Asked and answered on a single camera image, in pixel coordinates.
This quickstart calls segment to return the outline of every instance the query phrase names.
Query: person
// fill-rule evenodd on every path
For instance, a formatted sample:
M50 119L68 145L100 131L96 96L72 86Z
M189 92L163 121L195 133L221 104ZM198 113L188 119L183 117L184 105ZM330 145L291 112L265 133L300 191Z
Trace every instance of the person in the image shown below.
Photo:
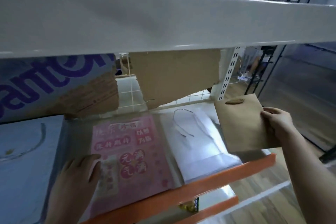
M336 177L326 169L295 128L291 115L264 107L261 115L280 140L288 172L308 224L336 223ZM45 224L76 224L87 208L100 177L99 154L68 162L52 188Z

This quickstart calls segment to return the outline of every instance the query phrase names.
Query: pink gift bag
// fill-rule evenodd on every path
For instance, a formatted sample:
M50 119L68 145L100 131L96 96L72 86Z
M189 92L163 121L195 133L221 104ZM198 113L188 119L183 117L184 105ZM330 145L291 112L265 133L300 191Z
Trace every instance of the pink gift bag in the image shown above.
M102 172L90 218L173 188L152 116L94 126L91 153L102 155Z

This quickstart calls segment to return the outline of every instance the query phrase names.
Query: white shelf beam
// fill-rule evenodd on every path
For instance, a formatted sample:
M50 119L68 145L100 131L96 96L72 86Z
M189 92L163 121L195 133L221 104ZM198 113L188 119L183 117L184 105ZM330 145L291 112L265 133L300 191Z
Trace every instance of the white shelf beam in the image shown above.
M0 0L0 58L336 40L336 7L247 0Z

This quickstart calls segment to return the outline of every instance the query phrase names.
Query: person's right arm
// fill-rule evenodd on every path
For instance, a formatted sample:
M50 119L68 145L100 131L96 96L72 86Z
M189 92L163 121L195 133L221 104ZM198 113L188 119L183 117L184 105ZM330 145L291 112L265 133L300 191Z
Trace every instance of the person's right arm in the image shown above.
M301 211L308 224L336 223L336 177L321 163L298 132L288 112L265 107L280 140L283 155Z

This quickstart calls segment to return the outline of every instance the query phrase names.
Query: forearm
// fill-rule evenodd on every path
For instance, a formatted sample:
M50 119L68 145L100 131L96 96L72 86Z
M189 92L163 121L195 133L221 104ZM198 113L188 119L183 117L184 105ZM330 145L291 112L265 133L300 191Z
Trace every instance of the forearm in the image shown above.
M282 142L288 171L308 224L336 220L336 178L323 166L298 131Z

